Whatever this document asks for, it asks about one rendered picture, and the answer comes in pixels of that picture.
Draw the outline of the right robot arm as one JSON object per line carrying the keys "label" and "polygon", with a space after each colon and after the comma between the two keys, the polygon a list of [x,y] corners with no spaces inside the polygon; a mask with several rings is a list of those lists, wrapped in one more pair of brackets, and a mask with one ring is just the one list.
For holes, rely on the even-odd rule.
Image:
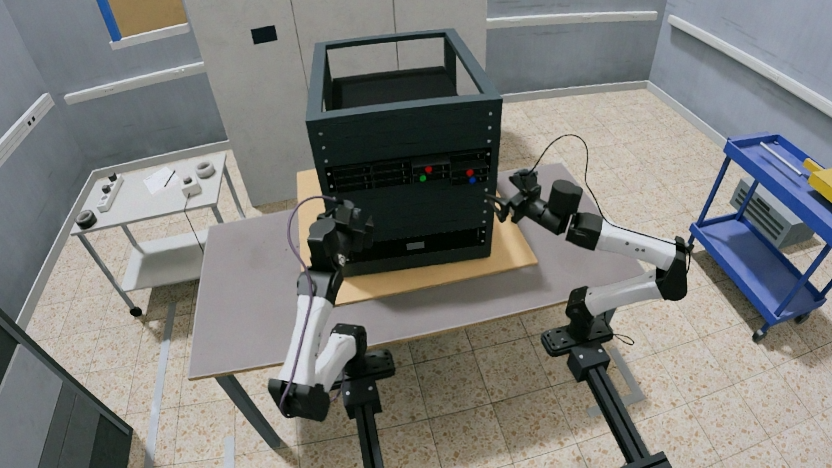
{"label": "right robot arm", "polygon": [[[675,235],[673,240],[653,238],[619,228],[612,222],[614,225],[611,225],[603,217],[579,213],[582,194],[583,189],[569,181],[554,181],[548,208],[544,208],[542,217],[539,215],[539,225],[559,236],[565,234],[572,216],[566,242],[592,252],[597,249],[622,254],[655,265],[656,269],[610,285],[591,288],[586,285],[572,290],[565,310],[566,316],[571,319],[570,325],[543,333],[553,352],[612,335],[609,329],[612,327],[607,326],[607,320],[605,323],[603,316],[594,317],[604,311],[651,299],[678,301],[688,293],[683,237]],[[675,246],[675,243],[684,245],[684,249]]]}

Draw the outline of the black server rack frame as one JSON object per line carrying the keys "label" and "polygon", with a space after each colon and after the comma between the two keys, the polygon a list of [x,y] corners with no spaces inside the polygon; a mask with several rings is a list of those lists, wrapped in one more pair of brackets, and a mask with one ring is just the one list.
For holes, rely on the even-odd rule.
{"label": "black server rack frame", "polygon": [[[327,50],[442,37],[444,66],[338,77],[332,85]],[[457,94],[456,55],[480,94]],[[343,278],[491,257],[494,211],[484,195],[496,196],[502,106],[454,28],[315,43],[305,123],[321,194],[361,209],[349,228],[365,230],[370,215],[374,223],[372,248],[350,250]],[[486,151],[487,183],[336,191],[333,167],[477,149]]]}

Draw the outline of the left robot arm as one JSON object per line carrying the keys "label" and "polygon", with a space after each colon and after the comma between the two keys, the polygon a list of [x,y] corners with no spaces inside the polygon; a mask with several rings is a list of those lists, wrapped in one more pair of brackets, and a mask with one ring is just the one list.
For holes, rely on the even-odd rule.
{"label": "left robot arm", "polygon": [[268,377],[266,390],[282,413],[279,405],[287,383],[292,382],[284,401],[285,413],[322,422],[329,407],[328,391],[332,384],[341,383],[343,367],[345,381],[350,381],[390,372],[393,365],[388,349],[365,354],[367,333],[364,326],[345,323],[337,323],[332,328],[328,344],[316,360],[325,323],[344,281],[341,271],[347,254],[340,248],[332,220],[312,223],[309,233],[307,244],[311,265],[307,265],[307,269],[312,282],[312,298],[309,300],[304,270],[297,279],[297,317],[289,350],[278,378]]}

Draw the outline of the tan flat board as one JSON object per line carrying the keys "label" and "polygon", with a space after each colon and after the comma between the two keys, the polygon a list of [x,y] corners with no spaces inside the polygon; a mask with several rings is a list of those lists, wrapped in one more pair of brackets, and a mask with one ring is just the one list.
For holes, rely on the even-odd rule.
{"label": "tan flat board", "polygon": [[[316,169],[297,173],[298,204],[321,196]],[[307,238],[318,213],[324,212],[323,199],[311,200],[298,208],[300,254],[306,267],[311,265]],[[494,213],[491,257],[431,265],[344,278],[335,306],[346,305],[415,290],[482,277],[538,264],[511,214],[500,223]],[[335,307],[334,306],[334,307]]]}

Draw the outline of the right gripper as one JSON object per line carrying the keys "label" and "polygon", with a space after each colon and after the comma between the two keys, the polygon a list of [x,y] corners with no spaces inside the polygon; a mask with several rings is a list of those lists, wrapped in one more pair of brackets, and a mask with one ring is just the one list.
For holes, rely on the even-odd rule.
{"label": "right gripper", "polygon": [[[532,173],[520,179],[525,189],[519,190],[511,199],[507,200],[489,194],[485,194],[485,199],[492,207],[500,223],[506,221],[506,217],[509,215],[509,208],[511,207],[514,210],[514,215],[511,216],[512,223],[516,224],[523,217],[526,217],[539,225],[541,219],[539,215],[542,216],[545,212],[544,208],[548,208],[547,202],[540,199],[542,186],[537,184],[537,177],[534,179]],[[500,206],[500,210],[491,200]]]}

